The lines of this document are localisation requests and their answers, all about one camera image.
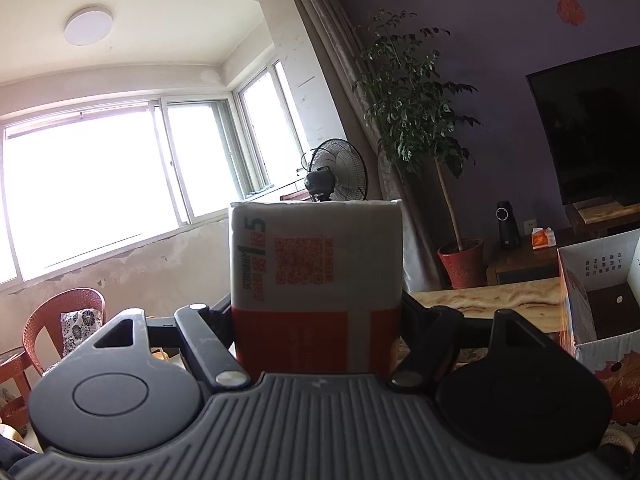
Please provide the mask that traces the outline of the orange white tissue pack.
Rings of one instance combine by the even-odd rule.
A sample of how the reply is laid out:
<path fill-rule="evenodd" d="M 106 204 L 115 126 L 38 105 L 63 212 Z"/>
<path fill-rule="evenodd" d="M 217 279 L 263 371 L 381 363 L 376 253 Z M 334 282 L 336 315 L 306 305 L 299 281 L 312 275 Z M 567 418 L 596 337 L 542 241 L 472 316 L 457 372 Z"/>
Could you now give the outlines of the orange white tissue pack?
<path fill-rule="evenodd" d="M 236 203 L 229 226 L 235 350 L 250 377 L 390 376 L 404 288 L 399 203 Z"/>

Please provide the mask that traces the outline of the black speaker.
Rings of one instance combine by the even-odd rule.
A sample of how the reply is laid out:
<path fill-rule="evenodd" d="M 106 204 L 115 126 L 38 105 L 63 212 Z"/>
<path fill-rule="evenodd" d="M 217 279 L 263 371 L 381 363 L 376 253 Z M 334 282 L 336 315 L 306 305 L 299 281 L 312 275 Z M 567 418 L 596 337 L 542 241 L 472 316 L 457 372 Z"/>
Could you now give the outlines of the black speaker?
<path fill-rule="evenodd" d="M 521 246 L 521 235 L 518 230 L 513 208 L 508 200 L 502 200 L 497 204 L 495 211 L 498 220 L 500 245 L 504 250 Z"/>

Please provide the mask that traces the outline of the floral cushion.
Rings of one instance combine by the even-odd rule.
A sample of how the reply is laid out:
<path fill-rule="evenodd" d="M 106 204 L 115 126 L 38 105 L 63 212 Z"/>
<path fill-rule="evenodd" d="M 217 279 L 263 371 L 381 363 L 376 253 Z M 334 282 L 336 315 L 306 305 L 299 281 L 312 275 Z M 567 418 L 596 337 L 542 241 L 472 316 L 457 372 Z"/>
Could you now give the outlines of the floral cushion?
<path fill-rule="evenodd" d="M 102 327 L 103 313 L 93 308 L 61 313 L 60 322 L 62 357 L 65 358 Z"/>

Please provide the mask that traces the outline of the small orange white carton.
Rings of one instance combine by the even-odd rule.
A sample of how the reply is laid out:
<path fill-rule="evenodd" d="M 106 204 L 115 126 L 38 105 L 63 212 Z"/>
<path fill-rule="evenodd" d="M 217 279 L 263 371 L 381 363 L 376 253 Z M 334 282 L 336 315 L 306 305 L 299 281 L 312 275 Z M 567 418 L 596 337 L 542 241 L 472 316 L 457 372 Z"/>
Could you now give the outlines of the small orange white carton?
<path fill-rule="evenodd" d="M 541 250 L 556 246 L 555 232 L 551 228 L 533 228 L 530 234 L 533 250 Z"/>

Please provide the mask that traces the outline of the apple printed cardboard box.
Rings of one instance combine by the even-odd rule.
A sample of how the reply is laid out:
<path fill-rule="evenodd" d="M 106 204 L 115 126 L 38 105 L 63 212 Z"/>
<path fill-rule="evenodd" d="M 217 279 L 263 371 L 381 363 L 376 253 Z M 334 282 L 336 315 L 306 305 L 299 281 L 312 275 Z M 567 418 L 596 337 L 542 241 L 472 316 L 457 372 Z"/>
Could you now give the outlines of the apple printed cardboard box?
<path fill-rule="evenodd" d="M 639 422 L 639 232 L 558 250 L 561 346 L 603 382 L 612 422 Z"/>

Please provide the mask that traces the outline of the black standing fan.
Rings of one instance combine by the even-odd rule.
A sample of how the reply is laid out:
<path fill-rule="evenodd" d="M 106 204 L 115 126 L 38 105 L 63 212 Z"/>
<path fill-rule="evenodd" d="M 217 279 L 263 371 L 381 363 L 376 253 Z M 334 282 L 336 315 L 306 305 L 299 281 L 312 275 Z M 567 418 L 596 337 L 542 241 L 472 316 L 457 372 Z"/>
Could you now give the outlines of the black standing fan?
<path fill-rule="evenodd" d="M 311 151 L 305 188 L 314 202 L 366 200 L 367 167 L 348 141 L 329 139 Z"/>

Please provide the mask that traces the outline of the dark wooden tv cabinet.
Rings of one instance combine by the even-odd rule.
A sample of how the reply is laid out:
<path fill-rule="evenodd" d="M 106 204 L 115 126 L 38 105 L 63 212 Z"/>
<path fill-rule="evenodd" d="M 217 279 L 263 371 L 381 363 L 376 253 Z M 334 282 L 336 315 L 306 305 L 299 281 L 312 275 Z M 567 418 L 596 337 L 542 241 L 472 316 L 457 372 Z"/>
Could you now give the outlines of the dark wooden tv cabinet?
<path fill-rule="evenodd" d="M 559 248 L 631 231 L 639 226 L 639 205 L 624 206 L 612 198 L 597 198 L 564 207 L 570 227 L 555 232 L 551 248 L 533 249 L 530 237 L 523 236 L 519 248 L 494 250 L 487 269 L 489 285 L 504 285 L 556 278 L 560 275 Z"/>

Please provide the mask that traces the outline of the potted green tree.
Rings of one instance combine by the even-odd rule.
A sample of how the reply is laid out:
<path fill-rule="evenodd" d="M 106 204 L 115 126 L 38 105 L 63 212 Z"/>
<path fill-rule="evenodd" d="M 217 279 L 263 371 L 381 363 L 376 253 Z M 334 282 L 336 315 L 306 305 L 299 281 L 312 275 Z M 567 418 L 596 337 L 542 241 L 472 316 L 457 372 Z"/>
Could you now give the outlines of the potted green tree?
<path fill-rule="evenodd" d="M 383 188 L 397 191 L 404 213 L 406 286 L 412 292 L 441 289 L 442 263 L 427 229 L 420 189 L 426 167 L 434 166 L 446 215 L 454 234 L 454 253 L 469 243 L 463 238 L 446 174 L 462 175 L 471 152 L 457 138 L 457 128 L 480 121 L 454 109 L 454 98 L 476 88 L 442 77 L 436 42 L 450 31 L 438 26 L 409 30 L 416 18 L 407 10 L 380 9 L 366 26 L 371 39 L 354 56 L 352 92 L 364 123 L 374 134 L 382 158 Z"/>

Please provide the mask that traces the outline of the black television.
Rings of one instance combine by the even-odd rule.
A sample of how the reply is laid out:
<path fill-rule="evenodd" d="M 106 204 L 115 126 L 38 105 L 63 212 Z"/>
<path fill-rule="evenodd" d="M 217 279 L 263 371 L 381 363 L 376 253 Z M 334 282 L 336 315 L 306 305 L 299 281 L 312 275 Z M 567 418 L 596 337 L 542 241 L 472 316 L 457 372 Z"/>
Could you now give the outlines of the black television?
<path fill-rule="evenodd" d="M 639 48 L 526 76 L 564 205 L 639 201 Z"/>

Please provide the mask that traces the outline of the round ceiling lamp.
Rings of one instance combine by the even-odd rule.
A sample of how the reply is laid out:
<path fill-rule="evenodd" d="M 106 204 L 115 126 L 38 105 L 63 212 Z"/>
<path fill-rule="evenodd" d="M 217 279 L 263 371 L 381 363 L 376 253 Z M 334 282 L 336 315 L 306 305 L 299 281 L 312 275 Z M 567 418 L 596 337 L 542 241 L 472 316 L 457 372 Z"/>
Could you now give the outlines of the round ceiling lamp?
<path fill-rule="evenodd" d="M 67 20 L 63 35 L 72 46 L 87 47 L 106 38 L 112 27 L 113 17 L 109 10 L 89 6 L 76 11 Z"/>

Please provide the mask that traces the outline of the grey curtain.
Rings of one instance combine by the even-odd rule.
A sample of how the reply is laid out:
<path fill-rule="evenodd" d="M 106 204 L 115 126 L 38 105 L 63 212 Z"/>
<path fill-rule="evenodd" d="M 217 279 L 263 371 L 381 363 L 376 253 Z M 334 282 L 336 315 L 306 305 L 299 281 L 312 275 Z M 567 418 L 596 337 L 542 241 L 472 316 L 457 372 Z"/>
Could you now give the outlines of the grey curtain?
<path fill-rule="evenodd" d="M 427 231 L 425 207 L 416 179 L 390 162 L 380 147 L 383 128 L 375 120 L 364 118 L 371 100 L 356 87 L 356 81 L 368 66 L 359 58 L 362 44 L 355 27 L 338 0 L 300 1 L 326 50 L 335 79 L 341 85 L 343 96 L 338 100 L 349 106 L 347 117 L 357 125 L 357 133 L 349 134 L 347 139 L 352 143 L 367 143 L 367 156 L 373 164 L 370 173 L 378 181 L 381 196 L 384 200 L 401 201 L 405 288 L 409 292 L 442 289 L 442 266 L 437 262 Z"/>

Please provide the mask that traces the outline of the white wall socket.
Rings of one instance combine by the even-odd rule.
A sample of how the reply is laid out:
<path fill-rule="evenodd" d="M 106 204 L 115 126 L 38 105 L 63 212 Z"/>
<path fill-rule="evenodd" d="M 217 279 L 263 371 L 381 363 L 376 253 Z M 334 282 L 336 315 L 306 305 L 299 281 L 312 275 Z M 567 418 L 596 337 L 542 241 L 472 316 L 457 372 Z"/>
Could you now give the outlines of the white wall socket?
<path fill-rule="evenodd" d="M 523 222 L 524 235 L 525 236 L 531 236 L 532 233 L 533 233 L 533 230 L 536 229 L 536 227 L 537 227 L 537 220 L 536 219 L 525 220 Z"/>

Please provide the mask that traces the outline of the red round wall sticker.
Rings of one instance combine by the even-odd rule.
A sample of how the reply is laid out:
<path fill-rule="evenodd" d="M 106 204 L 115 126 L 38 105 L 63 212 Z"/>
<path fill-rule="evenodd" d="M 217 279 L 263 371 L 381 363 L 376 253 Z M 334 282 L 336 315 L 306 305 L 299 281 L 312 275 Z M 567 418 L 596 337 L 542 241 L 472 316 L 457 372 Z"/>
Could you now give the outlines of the red round wall sticker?
<path fill-rule="evenodd" d="M 572 26 L 580 26 L 586 20 L 586 12 L 577 0 L 559 0 L 556 14 L 563 23 Z"/>

